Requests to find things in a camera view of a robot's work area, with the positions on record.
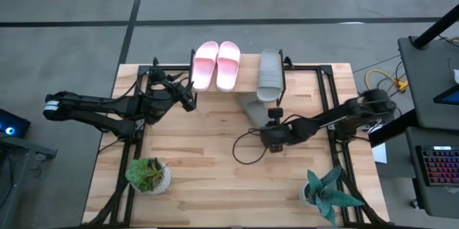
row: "white flower pot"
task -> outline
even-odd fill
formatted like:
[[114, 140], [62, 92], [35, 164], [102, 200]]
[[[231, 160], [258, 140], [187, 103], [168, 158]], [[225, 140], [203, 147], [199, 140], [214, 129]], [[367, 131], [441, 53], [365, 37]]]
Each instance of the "white flower pot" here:
[[137, 191], [142, 194], [149, 194], [149, 195], [159, 195], [167, 190], [169, 186], [171, 185], [171, 170], [163, 163], [158, 160], [159, 164], [163, 167], [163, 179], [161, 182], [159, 182], [158, 186], [156, 186], [153, 190], [150, 191], [145, 191], [141, 192], [139, 188], [134, 186], [134, 184], [131, 183], [131, 186]]
[[312, 205], [311, 203], [309, 203], [309, 202], [307, 201], [306, 195], [304, 194], [304, 190], [306, 189], [306, 187], [307, 187], [308, 185], [309, 185], [309, 182], [306, 183], [306, 184], [304, 185], [304, 187], [302, 187], [302, 188], [300, 189], [299, 198], [300, 198], [300, 201], [301, 201], [304, 205], [307, 205], [307, 206], [314, 206], [314, 205]]

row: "computer monitor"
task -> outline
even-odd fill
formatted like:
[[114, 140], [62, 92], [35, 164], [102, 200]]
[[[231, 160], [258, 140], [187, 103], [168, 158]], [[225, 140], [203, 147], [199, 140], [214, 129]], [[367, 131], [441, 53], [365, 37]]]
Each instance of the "computer monitor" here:
[[455, 85], [433, 98], [434, 103], [459, 105], [459, 85]]

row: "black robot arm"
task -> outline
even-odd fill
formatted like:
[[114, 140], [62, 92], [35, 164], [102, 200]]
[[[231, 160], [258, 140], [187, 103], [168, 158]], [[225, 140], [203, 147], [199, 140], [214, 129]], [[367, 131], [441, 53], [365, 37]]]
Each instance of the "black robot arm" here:
[[282, 151], [283, 144], [294, 145], [308, 140], [323, 127], [334, 125], [337, 141], [349, 141], [355, 136], [358, 127], [386, 118], [393, 114], [396, 105], [383, 90], [368, 90], [359, 97], [348, 99], [340, 106], [325, 111], [313, 118], [297, 116], [280, 123], [282, 109], [271, 109], [269, 116], [274, 118], [260, 129], [263, 145], [271, 152]]
[[[101, 131], [112, 131], [121, 139], [136, 138], [136, 132], [144, 123], [153, 125], [160, 121], [175, 103], [181, 102], [186, 111], [196, 108], [191, 94], [192, 83], [188, 82], [185, 86], [181, 84], [188, 78], [176, 82], [181, 74], [166, 75], [157, 65], [155, 59], [149, 69], [139, 74], [128, 92], [116, 99], [66, 91], [47, 95], [43, 114], [51, 121], [76, 120], [93, 125]], [[145, 92], [141, 90], [143, 75], [148, 75]], [[127, 96], [133, 88], [136, 93]], [[121, 119], [109, 118], [100, 113], [114, 113]]]

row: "gray concrete floor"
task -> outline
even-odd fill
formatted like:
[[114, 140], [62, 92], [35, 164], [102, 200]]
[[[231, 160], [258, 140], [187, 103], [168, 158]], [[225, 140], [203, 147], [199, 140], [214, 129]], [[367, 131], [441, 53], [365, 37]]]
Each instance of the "gray concrete floor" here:
[[[142, 0], [138, 19], [250, 19], [440, 17], [459, 0]], [[128, 20], [133, 0], [0, 0], [0, 22]], [[127, 63], [185, 63], [191, 48], [207, 40], [232, 40], [243, 52], [283, 49], [294, 62], [350, 62], [353, 70], [398, 55], [397, 39], [420, 34], [431, 23], [302, 24], [204, 27], [136, 27]], [[125, 27], [0, 28], [0, 108], [32, 122], [27, 138], [59, 149], [29, 175], [16, 213], [15, 228], [56, 228], [81, 221], [100, 133], [74, 121], [42, 116], [48, 93], [68, 90], [109, 96]], [[444, 33], [459, 34], [457, 25]], [[365, 73], [392, 74], [400, 58], [354, 73], [365, 90]], [[382, 79], [370, 77], [371, 86]], [[412, 108], [410, 92], [393, 97], [403, 112]], [[381, 178], [392, 222], [455, 228], [458, 220], [432, 218], [412, 210], [410, 181]]]

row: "potted plant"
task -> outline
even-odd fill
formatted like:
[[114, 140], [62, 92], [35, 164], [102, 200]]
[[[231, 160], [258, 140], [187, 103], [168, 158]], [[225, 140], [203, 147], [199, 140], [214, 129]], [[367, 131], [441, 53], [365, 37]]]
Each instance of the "potted plant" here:
[[321, 216], [336, 227], [335, 210], [332, 205], [339, 207], [353, 207], [364, 203], [351, 195], [335, 190], [336, 180], [341, 173], [341, 167], [333, 168], [322, 179], [308, 170], [308, 183], [300, 191], [300, 200], [304, 203], [316, 205]]
[[157, 195], [171, 184], [171, 171], [157, 158], [134, 159], [126, 171], [126, 179], [138, 192]]

